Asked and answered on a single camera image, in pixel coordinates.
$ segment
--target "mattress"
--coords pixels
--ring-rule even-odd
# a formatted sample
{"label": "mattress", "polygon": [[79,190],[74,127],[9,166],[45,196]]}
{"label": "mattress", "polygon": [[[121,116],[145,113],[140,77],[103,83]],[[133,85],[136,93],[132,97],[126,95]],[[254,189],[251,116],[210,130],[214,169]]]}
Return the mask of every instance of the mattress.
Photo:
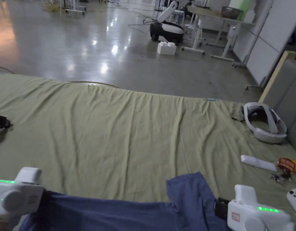
{"label": "mattress", "polygon": [[250,155],[296,160],[289,143],[258,141],[241,117],[242,104],[150,94],[21,75],[0,75],[0,179],[22,167],[43,170],[48,190],[74,196],[168,202],[165,181],[200,171],[216,197],[234,186],[255,188],[259,203],[296,215],[271,172],[241,163]]}

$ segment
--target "glossy concrete floor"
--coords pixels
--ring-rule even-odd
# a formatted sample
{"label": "glossy concrete floor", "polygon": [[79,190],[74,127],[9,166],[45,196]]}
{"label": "glossy concrete floor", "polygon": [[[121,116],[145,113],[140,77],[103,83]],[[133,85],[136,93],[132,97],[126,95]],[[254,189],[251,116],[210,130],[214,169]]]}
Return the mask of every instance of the glossy concrete floor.
{"label": "glossy concrete floor", "polygon": [[[152,10],[153,0],[131,2],[137,4],[121,0],[128,8],[121,10],[90,0],[86,15],[78,19],[43,11],[41,0],[1,0],[0,66],[17,74],[105,82],[135,91],[239,102],[259,99],[259,90],[245,90],[246,84],[255,83],[246,69],[210,57],[220,54],[220,48],[203,45],[205,56],[182,52],[181,47],[175,56],[159,55],[149,26],[134,26],[144,33],[127,26],[141,24],[134,8]],[[215,35],[204,37],[213,41]]]}

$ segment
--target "gray headboard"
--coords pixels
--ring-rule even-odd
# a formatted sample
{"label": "gray headboard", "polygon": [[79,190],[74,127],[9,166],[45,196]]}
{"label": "gray headboard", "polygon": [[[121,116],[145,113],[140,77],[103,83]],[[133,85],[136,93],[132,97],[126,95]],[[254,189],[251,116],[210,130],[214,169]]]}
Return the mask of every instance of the gray headboard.
{"label": "gray headboard", "polygon": [[280,69],[263,103],[284,121],[288,139],[296,150],[296,61],[288,59]]}

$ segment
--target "label sticker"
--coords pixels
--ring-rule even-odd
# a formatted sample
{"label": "label sticker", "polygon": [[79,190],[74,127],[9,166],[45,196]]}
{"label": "label sticker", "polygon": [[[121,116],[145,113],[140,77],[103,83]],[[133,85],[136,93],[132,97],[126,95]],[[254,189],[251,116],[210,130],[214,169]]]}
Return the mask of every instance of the label sticker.
{"label": "label sticker", "polygon": [[240,214],[232,213],[232,219],[237,222],[240,222]]}

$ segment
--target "white robot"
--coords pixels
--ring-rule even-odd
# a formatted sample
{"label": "white robot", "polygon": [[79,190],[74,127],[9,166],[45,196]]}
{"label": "white robot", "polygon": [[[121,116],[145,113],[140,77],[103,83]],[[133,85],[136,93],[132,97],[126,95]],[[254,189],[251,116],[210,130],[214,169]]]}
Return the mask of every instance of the white robot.
{"label": "white robot", "polygon": [[[26,167],[14,181],[0,180],[0,230],[11,231],[21,216],[38,209],[44,191],[39,185],[41,173],[39,168]],[[236,199],[222,206],[229,228],[234,231],[294,231],[290,215],[259,204],[254,188],[237,184],[235,191]]]}
{"label": "white robot", "polygon": [[150,24],[150,36],[152,41],[164,41],[182,43],[184,30],[182,26],[174,23],[165,22],[178,7],[178,3],[173,1],[169,7],[163,11],[163,13],[157,18],[156,23]]}

